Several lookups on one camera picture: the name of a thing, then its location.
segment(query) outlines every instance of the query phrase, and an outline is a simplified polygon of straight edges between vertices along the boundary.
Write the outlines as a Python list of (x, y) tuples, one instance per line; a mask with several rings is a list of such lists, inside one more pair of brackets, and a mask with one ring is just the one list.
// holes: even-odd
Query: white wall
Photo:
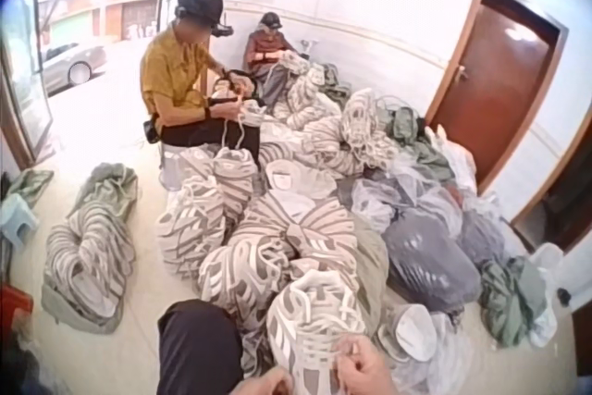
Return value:
[[(511, 220), (538, 191), (569, 146), (592, 101), (592, 0), (529, 0), (569, 29), (556, 75), (535, 121), (491, 185)], [(235, 36), (213, 40), (221, 61), (241, 64), (249, 32), (277, 11), (296, 44), (317, 39), (313, 57), (335, 63), (354, 88), (395, 94), (424, 113), (454, 51), (471, 0), (226, 0)], [(592, 238), (568, 255), (564, 286), (580, 289)]]

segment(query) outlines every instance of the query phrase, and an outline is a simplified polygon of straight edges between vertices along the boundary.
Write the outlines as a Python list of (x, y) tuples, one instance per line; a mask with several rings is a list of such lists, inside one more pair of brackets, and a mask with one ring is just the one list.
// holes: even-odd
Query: building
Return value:
[[(39, 2), (43, 46), (107, 36), (112, 42), (156, 33), (158, 0), (42, 0)], [(102, 11), (105, 12), (102, 32)]]

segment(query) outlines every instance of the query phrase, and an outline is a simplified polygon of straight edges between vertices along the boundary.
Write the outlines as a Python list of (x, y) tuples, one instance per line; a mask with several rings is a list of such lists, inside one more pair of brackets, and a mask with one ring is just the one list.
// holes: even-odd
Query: baseball cap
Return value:
[(211, 28), (215, 37), (229, 36), (233, 33), (232, 27), (220, 24), (223, 10), (224, 0), (179, 0), (177, 16)]
[(268, 28), (272, 30), (277, 30), (282, 27), (281, 21), (279, 20), (279, 16), (272, 11), (265, 13), (259, 23), (266, 25)]

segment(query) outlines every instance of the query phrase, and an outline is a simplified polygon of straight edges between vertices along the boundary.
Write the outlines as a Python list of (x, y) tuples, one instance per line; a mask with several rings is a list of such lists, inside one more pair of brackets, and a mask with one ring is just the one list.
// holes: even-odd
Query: worker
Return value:
[(271, 107), (281, 95), (289, 75), (286, 68), (276, 64), (284, 51), (295, 51), (279, 31), (281, 27), (281, 21), (276, 13), (265, 13), (259, 21), (257, 30), (249, 35), (244, 52), (243, 69), (251, 73), (263, 86), (261, 98), (267, 106)]
[[(293, 393), (292, 377), (281, 367), (243, 380), (239, 331), (226, 311), (209, 302), (195, 299), (173, 304), (158, 321), (158, 331), (160, 381), (157, 395)], [(344, 393), (398, 394), (384, 359), (369, 338), (344, 336), (336, 350), (341, 351), (336, 370)]]
[(151, 116), (144, 127), (149, 141), (158, 140), (149, 136), (155, 130), (160, 141), (177, 147), (221, 143), (226, 127), (230, 148), (242, 139), (241, 148), (256, 162), (259, 129), (237, 123), (240, 101), (208, 104), (196, 89), (200, 74), (209, 68), (229, 79), (239, 95), (249, 97), (253, 91), (249, 78), (229, 72), (204, 47), (210, 35), (224, 34), (222, 10), (223, 0), (179, 0), (175, 20), (150, 42), (140, 68), (142, 99)]

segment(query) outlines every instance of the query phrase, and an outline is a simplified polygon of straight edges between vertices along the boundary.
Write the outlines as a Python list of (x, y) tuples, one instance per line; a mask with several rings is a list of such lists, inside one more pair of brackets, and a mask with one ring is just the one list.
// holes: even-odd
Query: car wheel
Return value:
[(84, 62), (77, 62), (68, 71), (68, 81), (70, 85), (81, 85), (87, 82), (93, 73), (91, 68)]

